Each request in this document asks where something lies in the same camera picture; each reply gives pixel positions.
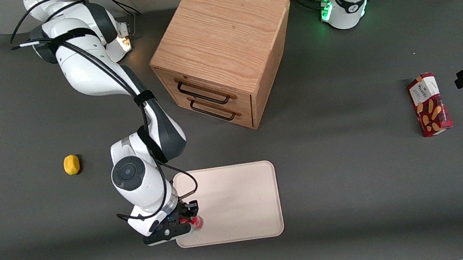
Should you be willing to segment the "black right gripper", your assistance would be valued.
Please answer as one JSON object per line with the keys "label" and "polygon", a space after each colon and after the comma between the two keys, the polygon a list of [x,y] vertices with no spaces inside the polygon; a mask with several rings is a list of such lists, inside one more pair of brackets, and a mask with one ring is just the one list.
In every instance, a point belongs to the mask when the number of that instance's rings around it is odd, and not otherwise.
{"label": "black right gripper", "polygon": [[185,220],[197,217],[198,211],[199,206],[197,201],[178,203],[171,214],[161,222],[160,231],[165,232],[166,230],[173,231],[190,228],[190,224]]}

